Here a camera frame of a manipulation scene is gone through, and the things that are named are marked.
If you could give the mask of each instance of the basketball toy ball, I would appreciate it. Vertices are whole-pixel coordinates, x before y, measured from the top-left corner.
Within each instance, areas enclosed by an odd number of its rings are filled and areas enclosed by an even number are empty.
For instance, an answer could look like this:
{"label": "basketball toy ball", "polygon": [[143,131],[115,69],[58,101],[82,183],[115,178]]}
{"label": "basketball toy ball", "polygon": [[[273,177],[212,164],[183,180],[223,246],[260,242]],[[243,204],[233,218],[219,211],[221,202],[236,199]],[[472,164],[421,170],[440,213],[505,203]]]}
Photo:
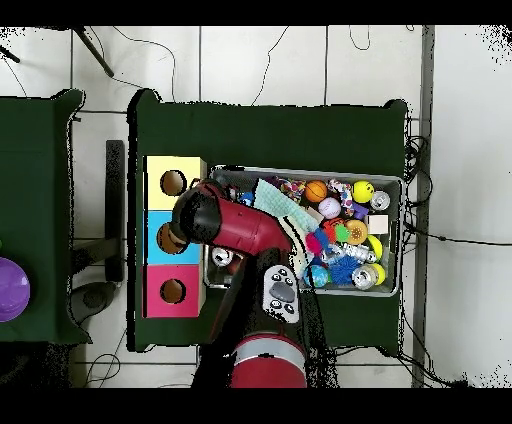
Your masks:
{"label": "basketball toy ball", "polygon": [[325,199],[327,196],[327,186],[323,181],[310,181],[304,190],[306,199],[310,202],[318,203]]}

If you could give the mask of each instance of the round hole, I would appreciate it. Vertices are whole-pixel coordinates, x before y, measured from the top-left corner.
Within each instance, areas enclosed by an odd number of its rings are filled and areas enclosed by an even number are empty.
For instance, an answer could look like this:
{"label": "round hole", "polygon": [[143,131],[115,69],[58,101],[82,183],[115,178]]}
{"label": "round hole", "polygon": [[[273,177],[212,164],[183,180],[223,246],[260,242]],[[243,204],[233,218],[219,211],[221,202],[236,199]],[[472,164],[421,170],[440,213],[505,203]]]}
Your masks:
{"label": "round hole", "polygon": [[175,278],[167,280],[160,287],[160,297],[167,303],[180,303],[185,299],[185,285]]}
{"label": "round hole", "polygon": [[187,242],[176,237],[171,231],[170,223],[166,222],[156,233],[156,243],[165,253],[174,255],[187,247]]}
{"label": "round hole", "polygon": [[165,171],[160,178],[160,188],[167,196],[179,196],[187,189],[187,179],[181,171]]}

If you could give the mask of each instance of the dark green tablecloth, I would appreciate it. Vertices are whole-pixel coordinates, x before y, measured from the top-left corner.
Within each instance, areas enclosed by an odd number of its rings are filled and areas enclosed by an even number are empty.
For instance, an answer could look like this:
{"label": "dark green tablecloth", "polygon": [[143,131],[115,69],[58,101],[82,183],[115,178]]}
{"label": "dark green tablecloth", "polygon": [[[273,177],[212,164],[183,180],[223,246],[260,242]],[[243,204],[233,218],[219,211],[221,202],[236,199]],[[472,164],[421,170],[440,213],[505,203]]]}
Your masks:
{"label": "dark green tablecloth", "polygon": [[30,302],[0,323],[0,341],[83,343],[68,315],[70,179],[68,122],[83,93],[51,99],[0,98],[0,256],[30,281]]}
{"label": "dark green tablecloth", "polygon": [[[224,294],[207,290],[198,319],[143,319],[141,273],[143,236],[142,157],[200,156],[209,166],[244,165],[403,176],[403,101],[386,107],[231,106],[161,103],[154,91],[139,90],[129,107],[129,256],[131,300],[137,349],[156,343],[189,345],[207,341]],[[399,293],[390,298],[320,295],[331,346],[398,348]]]}

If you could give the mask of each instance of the white ball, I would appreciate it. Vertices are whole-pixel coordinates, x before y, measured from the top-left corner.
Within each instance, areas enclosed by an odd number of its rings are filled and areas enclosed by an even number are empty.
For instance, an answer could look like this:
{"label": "white ball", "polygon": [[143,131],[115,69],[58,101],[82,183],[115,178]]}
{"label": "white ball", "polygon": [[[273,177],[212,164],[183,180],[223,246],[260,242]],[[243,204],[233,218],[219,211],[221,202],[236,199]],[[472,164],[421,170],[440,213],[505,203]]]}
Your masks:
{"label": "white ball", "polygon": [[332,197],[328,197],[320,202],[318,205],[318,212],[327,219],[336,218],[341,212],[340,202]]}

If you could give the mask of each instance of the colorful toy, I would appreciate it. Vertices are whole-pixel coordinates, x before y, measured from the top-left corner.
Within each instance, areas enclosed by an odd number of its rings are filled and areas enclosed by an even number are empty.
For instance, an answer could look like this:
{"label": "colorful toy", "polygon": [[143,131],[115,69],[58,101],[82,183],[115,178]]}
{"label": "colorful toy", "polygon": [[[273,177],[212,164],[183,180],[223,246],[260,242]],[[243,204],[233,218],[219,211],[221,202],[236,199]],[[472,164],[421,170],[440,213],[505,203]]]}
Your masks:
{"label": "colorful toy", "polygon": [[327,234],[325,234],[325,231],[322,230],[321,228],[317,228],[315,230],[314,234],[315,234],[316,239],[322,245],[322,249],[330,252],[331,249],[329,248],[329,239],[327,237]]}
{"label": "colorful toy", "polygon": [[364,223],[368,227],[368,234],[387,234],[389,229],[387,215],[366,215]]}
{"label": "colorful toy", "polygon": [[302,194],[306,189],[306,181],[298,180],[285,180],[284,178],[278,178],[277,188],[281,190],[283,194],[292,199],[295,203],[300,203]]}
{"label": "colorful toy", "polygon": [[310,181],[305,189],[306,198],[313,203],[321,202],[327,196],[327,186],[323,181]]}
{"label": "colorful toy", "polygon": [[254,194],[250,191],[242,193],[238,197],[238,203],[242,203],[245,206],[252,206],[254,202]]}
{"label": "colorful toy", "polygon": [[325,268],[318,265],[311,265],[304,273],[304,282],[310,287],[313,285],[316,288],[323,287],[327,284],[328,280],[329,273]]}
{"label": "colorful toy", "polygon": [[306,208],[306,212],[315,218],[319,224],[324,220],[324,216],[320,212],[317,212],[315,209],[313,209],[311,206]]}
{"label": "colorful toy", "polygon": [[338,245],[337,243],[332,243],[329,245],[329,250],[323,250],[322,254],[320,255],[320,259],[322,262],[326,264],[333,264],[338,259],[345,256],[345,252],[343,251],[343,248]]}
{"label": "colorful toy", "polygon": [[340,202],[333,197],[328,197],[320,202],[318,205],[318,212],[327,219],[336,218],[341,212]]}
{"label": "colorful toy", "polygon": [[359,263],[377,261],[377,255],[371,251],[367,246],[359,245],[354,246],[348,243],[343,243],[343,253],[356,259]]}
{"label": "colorful toy", "polygon": [[325,234],[327,234],[327,238],[329,239],[330,243],[336,242],[336,227],[338,225],[343,226],[344,222],[345,221],[343,221],[343,219],[341,219],[341,218],[334,218],[334,219],[330,219],[329,221],[325,221],[322,224],[322,228],[324,229]]}
{"label": "colorful toy", "polygon": [[359,263],[350,256],[343,256],[329,265],[331,281],[338,285],[352,283],[352,273],[359,266]]}
{"label": "colorful toy", "polygon": [[375,268],[379,274],[379,278],[377,279],[377,282],[375,283],[376,286],[382,284],[384,280],[386,279],[386,271],[382,267],[382,265],[379,264],[371,264],[373,268]]}
{"label": "colorful toy", "polygon": [[368,241],[373,251],[375,252],[377,260],[380,261],[380,258],[382,258],[382,243],[380,240],[377,237],[368,234],[366,241]]}
{"label": "colorful toy", "polygon": [[354,214],[352,206],[352,193],[350,184],[340,183],[338,180],[329,180],[327,183],[329,190],[337,192],[340,195],[340,204],[345,209],[345,214],[351,217]]}
{"label": "colorful toy", "polygon": [[367,203],[371,200],[375,189],[368,181],[358,181],[352,187],[352,197],[358,203]]}
{"label": "colorful toy", "polygon": [[363,222],[357,219],[351,219],[345,222],[345,227],[350,231],[350,237],[347,240],[348,244],[361,244],[368,236],[368,230]]}
{"label": "colorful toy", "polygon": [[322,245],[315,237],[314,233],[309,233],[306,235],[306,246],[308,250],[315,256],[318,256],[320,253],[322,253]]}
{"label": "colorful toy", "polygon": [[343,242],[347,241],[348,238],[350,237],[350,231],[347,230],[347,228],[344,225],[341,225],[341,224],[336,225],[335,230],[336,230],[336,241],[338,243],[343,243]]}
{"label": "colorful toy", "polygon": [[368,215],[368,209],[364,206],[361,206],[359,203],[353,202],[354,206],[354,218],[355,219],[363,219],[366,215]]}

